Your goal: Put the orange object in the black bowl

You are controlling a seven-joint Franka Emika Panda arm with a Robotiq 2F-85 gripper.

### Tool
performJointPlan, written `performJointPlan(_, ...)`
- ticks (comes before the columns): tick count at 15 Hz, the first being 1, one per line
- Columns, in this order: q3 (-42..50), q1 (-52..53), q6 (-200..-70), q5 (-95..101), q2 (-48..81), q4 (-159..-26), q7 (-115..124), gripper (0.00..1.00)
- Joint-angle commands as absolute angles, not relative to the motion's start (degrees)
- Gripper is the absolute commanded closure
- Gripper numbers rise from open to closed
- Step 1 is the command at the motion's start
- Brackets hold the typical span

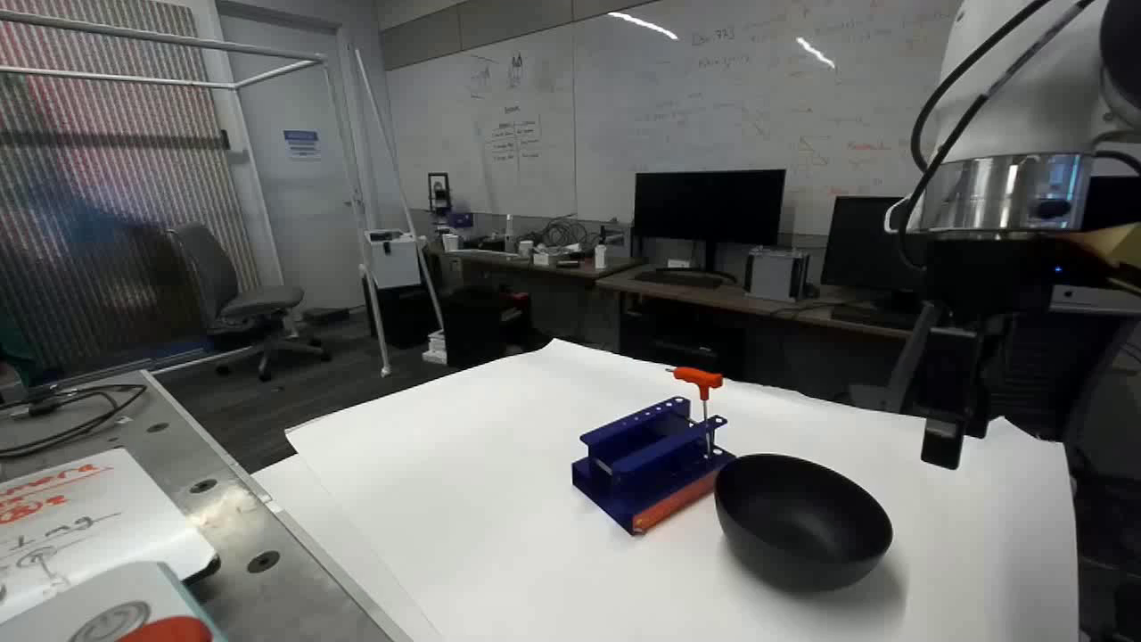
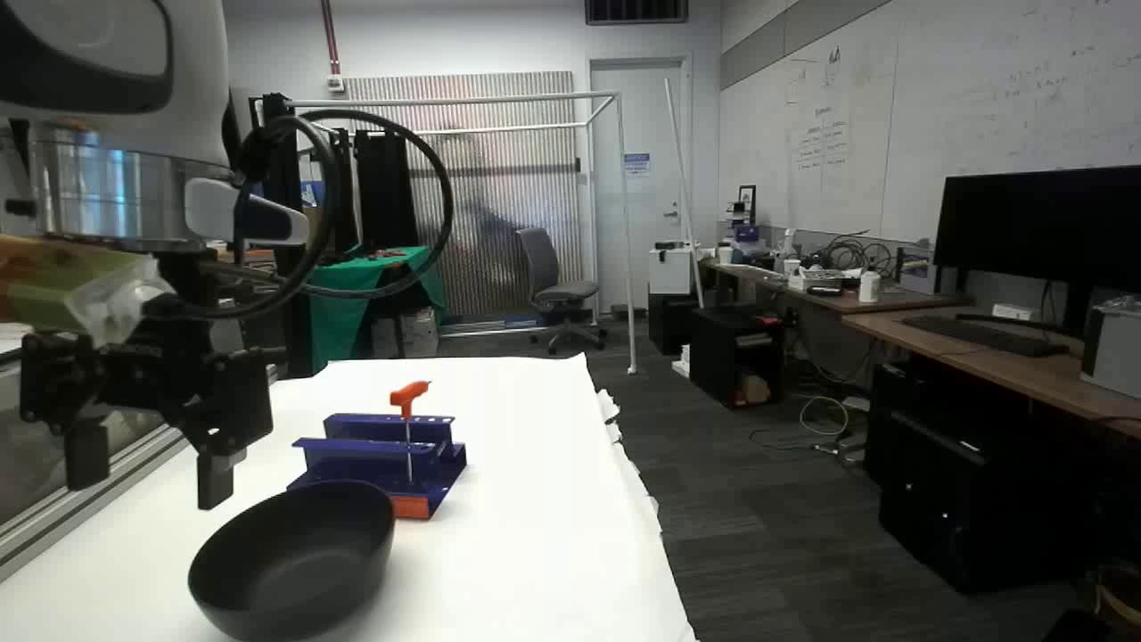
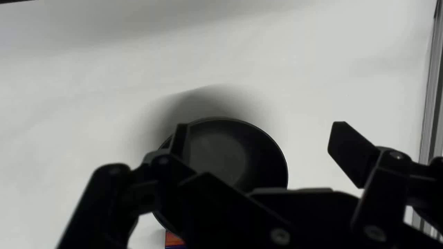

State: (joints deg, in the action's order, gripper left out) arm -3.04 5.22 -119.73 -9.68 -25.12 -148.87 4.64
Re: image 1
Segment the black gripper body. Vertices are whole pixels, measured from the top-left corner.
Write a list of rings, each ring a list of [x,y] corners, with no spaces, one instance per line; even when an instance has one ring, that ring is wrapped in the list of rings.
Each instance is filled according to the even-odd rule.
[[[1083,234],[936,239],[925,303],[909,406],[941,440],[986,436],[991,418],[1065,440],[1141,316],[1138,271]]]

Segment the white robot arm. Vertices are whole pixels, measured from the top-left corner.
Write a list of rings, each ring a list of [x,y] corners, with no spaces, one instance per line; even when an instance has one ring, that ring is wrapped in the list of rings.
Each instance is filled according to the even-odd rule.
[[[920,106],[916,184],[884,214],[929,245],[920,339],[991,324],[1048,288],[1083,223],[1092,162],[1141,135],[1141,0],[962,0]]]

